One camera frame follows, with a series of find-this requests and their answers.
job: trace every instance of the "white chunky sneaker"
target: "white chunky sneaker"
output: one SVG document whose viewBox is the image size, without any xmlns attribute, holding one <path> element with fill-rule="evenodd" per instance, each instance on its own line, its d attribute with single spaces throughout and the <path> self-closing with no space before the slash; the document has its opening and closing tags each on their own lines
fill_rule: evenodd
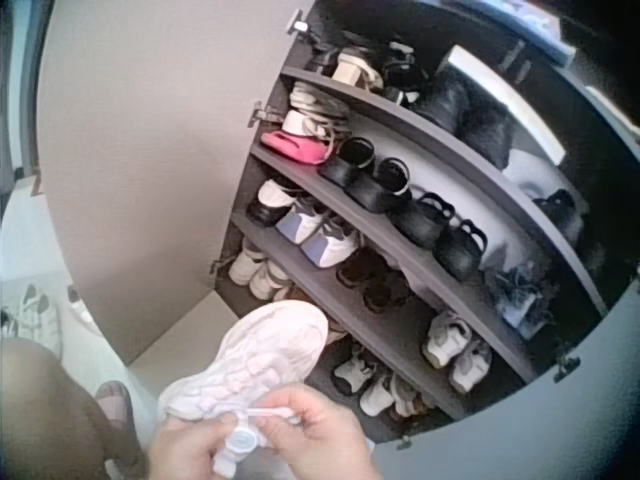
<svg viewBox="0 0 640 480">
<path fill-rule="evenodd" d="M 362 358 L 363 352 L 361 345 L 355 346 L 353 357 L 333 371 L 331 380 L 336 390 L 345 396 L 358 392 L 376 371 L 377 365 Z"/>
<path fill-rule="evenodd" d="M 315 198 L 298 197 L 291 210 L 276 224 L 276 228 L 287 240 L 300 245 L 320 228 L 328 214 L 327 207 Z"/>
<path fill-rule="evenodd" d="M 231 264 L 229 278 L 233 283 L 241 287 L 249 285 L 251 278 L 256 274 L 266 258 L 267 256 L 251 243 L 248 238 L 243 238 L 242 251 Z"/>
<path fill-rule="evenodd" d="M 317 267 L 333 267 L 358 249 L 358 232 L 335 215 L 329 217 L 301 248 Z"/>
<path fill-rule="evenodd" d="M 468 393 L 489 373 L 491 366 L 491 348 L 476 339 L 467 345 L 462 355 L 456 358 L 451 371 L 451 385 L 460 393 Z"/>
<path fill-rule="evenodd" d="M 291 285 L 289 276 L 271 260 L 267 260 L 249 282 L 249 290 L 259 300 L 271 300 L 275 294 Z"/>
<path fill-rule="evenodd" d="M 360 397 L 360 408 L 370 417 L 377 417 L 395 402 L 390 392 L 390 375 L 379 377 Z"/>
<path fill-rule="evenodd" d="M 302 382 L 327 338 L 327 319 L 306 302 L 270 303 L 239 320 L 224 336 L 213 363 L 172 383 L 160 395 L 160 419 L 215 418 L 247 410 L 280 385 Z"/>
<path fill-rule="evenodd" d="M 462 353 L 471 341 L 472 331 L 455 313 L 445 311 L 431 321 L 422 354 L 434 368 L 442 368 Z"/>
</svg>

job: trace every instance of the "gray cabinet panel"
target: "gray cabinet panel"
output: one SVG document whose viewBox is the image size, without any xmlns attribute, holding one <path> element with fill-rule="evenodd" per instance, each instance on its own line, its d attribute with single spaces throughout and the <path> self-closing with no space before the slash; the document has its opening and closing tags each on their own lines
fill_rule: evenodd
<svg viewBox="0 0 640 480">
<path fill-rule="evenodd" d="M 38 93 L 51 216 L 130 363 L 209 291 L 253 130 L 313 0 L 55 3 Z"/>
</svg>

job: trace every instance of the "tiled floor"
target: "tiled floor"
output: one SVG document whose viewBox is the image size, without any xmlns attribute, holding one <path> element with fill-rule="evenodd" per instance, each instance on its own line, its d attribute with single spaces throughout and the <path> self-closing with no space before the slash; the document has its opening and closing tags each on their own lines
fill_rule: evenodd
<svg viewBox="0 0 640 480">
<path fill-rule="evenodd" d="M 158 393 L 176 378 L 204 368 L 237 318 L 212 293 L 127 368 L 104 337 L 91 332 L 67 308 L 66 288 L 72 279 L 56 240 L 46 196 L 32 197 L 32 186 L 33 177 L 18 182 L 2 222 L 2 303 L 17 304 L 28 283 L 53 297 L 62 324 L 62 366 L 90 393 L 108 380 L 127 385 L 138 436 L 146 447 L 155 428 Z"/>
</svg>

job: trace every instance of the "white sneaker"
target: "white sneaker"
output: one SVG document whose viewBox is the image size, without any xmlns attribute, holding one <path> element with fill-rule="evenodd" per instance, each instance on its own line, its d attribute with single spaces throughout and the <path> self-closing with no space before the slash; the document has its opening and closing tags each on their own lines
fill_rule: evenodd
<svg viewBox="0 0 640 480">
<path fill-rule="evenodd" d="M 332 216 L 301 248 L 317 267 L 333 267 L 358 249 L 358 232 L 342 218 Z"/>
<path fill-rule="evenodd" d="M 315 198 L 298 197 L 276 228 L 287 240 L 300 245 L 320 228 L 328 214 L 327 207 Z"/>
<path fill-rule="evenodd" d="M 47 295 L 40 295 L 35 304 L 23 309 L 18 319 L 18 336 L 48 348 L 58 360 L 62 358 L 60 316 Z"/>
<path fill-rule="evenodd" d="M 472 331 L 455 313 L 445 311 L 431 321 L 422 354 L 434 368 L 442 368 L 462 353 L 471 341 Z"/>
<path fill-rule="evenodd" d="M 376 371 L 375 363 L 367 363 L 362 358 L 363 351 L 362 347 L 355 349 L 353 357 L 333 371 L 333 384 L 345 396 L 358 392 Z"/>
<path fill-rule="evenodd" d="M 251 243 L 248 238 L 243 238 L 242 251 L 231 264 L 229 278 L 233 283 L 241 287 L 249 285 L 251 278 L 256 274 L 266 258 L 267 256 Z"/>
<path fill-rule="evenodd" d="M 391 377 L 383 375 L 371 385 L 360 397 L 360 408 L 370 417 L 377 417 L 383 410 L 395 402 L 389 391 Z"/>
<path fill-rule="evenodd" d="M 451 372 L 451 385 L 460 393 L 468 393 L 489 373 L 491 366 L 491 348 L 480 340 L 474 340 L 456 358 Z"/>
<path fill-rule="evenodd" d="M 427 409 L 435 407 L 435 405 L 427 404 L 421 393 L 395 373 L 391 377 L 389 392 L 395 401 L 395 413 L 402 418 L 424 415 Z"/>
<path fill-rule="evenodd" d="M 311 304 L 286 300 L 260 307 L 227 332 L 205 371 L 162 392 L 159 417 L 198 421 L 246 409 L 280 385 L 303 381 L 326 338 L 327 319 Z"/>
<path fill-rule="evenodd" d="M 271 300 L 278 290 L 291 285 L 289 276 L 275 263 L 268 260 L 260 266 L 249 282 L 249 290 L 259 300 Z"/>
</svg>

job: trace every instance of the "pink shoe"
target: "pink shoe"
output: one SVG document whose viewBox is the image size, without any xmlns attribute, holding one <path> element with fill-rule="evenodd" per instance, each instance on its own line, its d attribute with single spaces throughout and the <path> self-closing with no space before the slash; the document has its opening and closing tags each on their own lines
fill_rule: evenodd
<svg viewBox="0 0 640 480">
<path fill-rule="evenodd" d="M 328 147 L 315 137 L 299 137 L 277 131 L 263 133 L 260 141 L 285 157 L 308 165 L 320 165 L 327 157 Z"/>
<path fill-rule="evenodd" d="M 254 310 L 222 340 L 204 372 L 172 383 L 158 400 L 159 417 L 215 418 L 246 410 L 280 385 L 302 382 L 327 340 L 327 319 L 318 307 L 283 300 Z"/>
</svg>

